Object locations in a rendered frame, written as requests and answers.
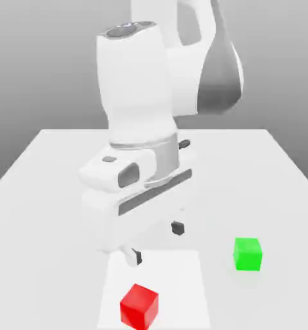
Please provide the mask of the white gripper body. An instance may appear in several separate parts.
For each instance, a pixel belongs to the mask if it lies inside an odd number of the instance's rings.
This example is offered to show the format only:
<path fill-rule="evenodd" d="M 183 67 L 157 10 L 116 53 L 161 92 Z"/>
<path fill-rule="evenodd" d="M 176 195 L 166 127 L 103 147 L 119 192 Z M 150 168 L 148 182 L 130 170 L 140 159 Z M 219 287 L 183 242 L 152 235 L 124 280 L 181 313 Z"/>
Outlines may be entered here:
<path fill-rule="evenodd" d="M 192 169 L 168 183 L 145 189 L 130 198 L 88 190 L 82 195 L 82 215 L 97 236 L 99 249 L 116 251 L 139 238 L 155 224 L 168 221 L 186 207 L 191 192 Z"/>

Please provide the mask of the small red cube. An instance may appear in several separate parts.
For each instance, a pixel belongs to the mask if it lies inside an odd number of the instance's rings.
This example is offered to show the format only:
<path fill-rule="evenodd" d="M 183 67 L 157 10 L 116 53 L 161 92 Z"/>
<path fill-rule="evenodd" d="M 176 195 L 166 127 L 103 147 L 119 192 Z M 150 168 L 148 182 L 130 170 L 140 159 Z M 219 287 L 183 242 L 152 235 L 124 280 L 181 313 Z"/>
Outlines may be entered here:
<path fill-rule="evenodd" d="M 136 329 L 148 330 L 159 311 L 159 294 L 134 284 L 120 301 L 120 320 Z"/>

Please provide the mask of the small green cube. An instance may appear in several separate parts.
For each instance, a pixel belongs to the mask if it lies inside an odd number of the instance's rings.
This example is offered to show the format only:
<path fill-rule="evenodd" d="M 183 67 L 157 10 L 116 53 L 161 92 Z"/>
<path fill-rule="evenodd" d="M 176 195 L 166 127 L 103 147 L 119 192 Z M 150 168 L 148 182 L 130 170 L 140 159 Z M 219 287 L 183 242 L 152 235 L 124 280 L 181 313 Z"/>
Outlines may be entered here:
<path fill-rule="evenodd" d="M 235 238 L 233 260 L 237 270 L 260 271 L 262 257 L 262 247 L 257 238 Z"/>

